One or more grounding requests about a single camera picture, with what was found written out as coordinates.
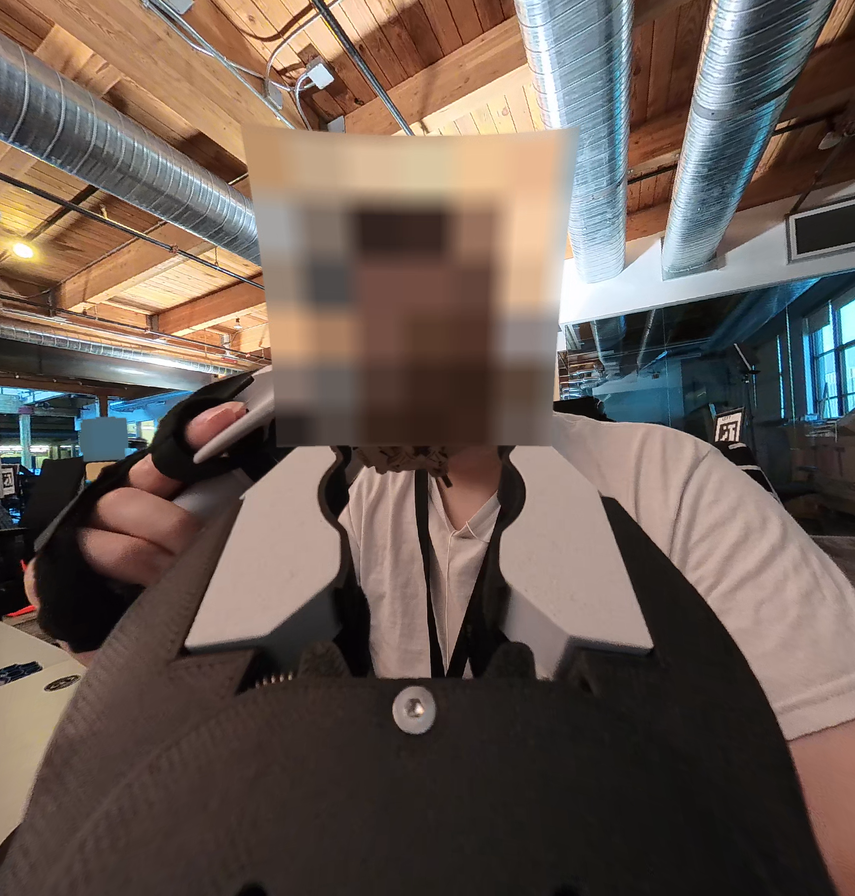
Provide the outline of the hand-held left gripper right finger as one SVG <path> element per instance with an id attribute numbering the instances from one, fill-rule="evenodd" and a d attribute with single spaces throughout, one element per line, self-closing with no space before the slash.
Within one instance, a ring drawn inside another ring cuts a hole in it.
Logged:
<path id="1" fill-rule="evenodd" d="M 652 641 L 598 490 L 556 448 L 516 447 L 523 508 L 500 537 L 502 632 L 553 676 L 575 648 L 647 655 Z"/>

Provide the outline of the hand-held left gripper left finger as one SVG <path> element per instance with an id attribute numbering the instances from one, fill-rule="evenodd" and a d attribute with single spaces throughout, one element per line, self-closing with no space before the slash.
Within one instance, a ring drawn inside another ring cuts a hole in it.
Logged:
<path id="1" fill-rule="evenodd" d="M 370 617 L 338 522 L 347 447 L 294 449 L 243 496 L 185 642 L 190 652 L 256 649 L 276 671 L 316 642 L 370 673 Z"/>

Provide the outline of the person's right hand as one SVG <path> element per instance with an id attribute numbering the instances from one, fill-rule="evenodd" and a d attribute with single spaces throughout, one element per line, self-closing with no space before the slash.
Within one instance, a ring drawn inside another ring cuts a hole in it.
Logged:
<path id="1" fill-rule="evenodd" d="M 137 593 L 156 583 L 200 522 L 173 503 L 184 483 L 144 455 L 92 507 L 63 517 L 24 575 L 43 631 L 83 665 Z"/>

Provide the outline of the person in white shirt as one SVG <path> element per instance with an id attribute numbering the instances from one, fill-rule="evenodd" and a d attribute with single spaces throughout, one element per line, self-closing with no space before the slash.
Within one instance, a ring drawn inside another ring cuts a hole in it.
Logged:
<path id="1" fill-rule="evenodd" d="M 855 720 L 855 588 L 768 491 L 668 427 L 554 414 L 556 445 L 705 599 L 787 740 Z M 359 473 L 340 522 L 381 678 L 429 678 L 414 474 Z"/>

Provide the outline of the black office chair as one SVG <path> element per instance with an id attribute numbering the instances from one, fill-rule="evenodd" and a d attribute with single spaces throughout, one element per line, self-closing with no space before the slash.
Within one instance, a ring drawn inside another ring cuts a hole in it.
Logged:
<path id="1" fill-rule="evenodd" d="M 82 456 L 43 461 L 40 475 L 32 478 L 21 516 L 21 527 L 26 530 L 23 555 L 26 561 L 34 554 L 35 540 L 75 499 L 84 482 L 85 461 Z"/>

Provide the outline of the large paned window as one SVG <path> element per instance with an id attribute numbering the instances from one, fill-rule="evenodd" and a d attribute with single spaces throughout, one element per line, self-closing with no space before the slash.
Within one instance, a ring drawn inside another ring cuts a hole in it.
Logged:
<path id="1" fill-rule="evenodd" d="M 804 320 L 810 410 L 834 420 L 855 409 L 855 290 Z"/>

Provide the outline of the long thin silver duct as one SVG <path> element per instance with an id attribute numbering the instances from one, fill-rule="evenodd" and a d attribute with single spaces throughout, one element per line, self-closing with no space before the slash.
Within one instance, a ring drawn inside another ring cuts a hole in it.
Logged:
<path id="1" fill-rule="evenodd" d="M 61 319 L 43 318 L 40 315 L 0 312 L 0 338 L 16 340 L 18 331 L 33 331 L 46 334 L 66 347 L 65 340 L 84 341 L 95 344 L 129 347 L 147 355 L 182 357 L 195 362 L 216 364 L 237 369 L 261 368 L 271 362 L 267 358 L 227 353 L 218 346 L 194 341 L 170 340 L 166 337 L 151 337 L 141 331 L 127 328 L 108 329 L 90 326 L 81 322 L 67 322 Z"/>

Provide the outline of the large silver spiral duct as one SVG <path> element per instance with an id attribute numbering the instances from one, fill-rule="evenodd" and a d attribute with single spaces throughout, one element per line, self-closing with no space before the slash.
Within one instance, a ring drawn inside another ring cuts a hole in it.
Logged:
<path id="1" fill-rule="evenodd" d="M 261 263 L 249 198 L 2 33 L 0 140 Z"/>
<path id="2" fill-rule="evenodd" d="M 516 1 L 546 128 L 578 129 L 569 238 L 587 283 L 625 263 L 633 3 Z"/>
<path id="3" fill-rule="evenodd" d="M 662 242 L 664 279 L 711 264 L 833 6 L 712 2 Z"/>

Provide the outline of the white wall air vent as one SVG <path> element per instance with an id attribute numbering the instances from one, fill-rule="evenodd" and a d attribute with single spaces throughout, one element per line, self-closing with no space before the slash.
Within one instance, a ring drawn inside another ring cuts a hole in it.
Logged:
<path id="1" fill-rule="evenodd" d="M 855 198 L 789 215 L 786 229 L 791 263 L 855 251 Z"/>

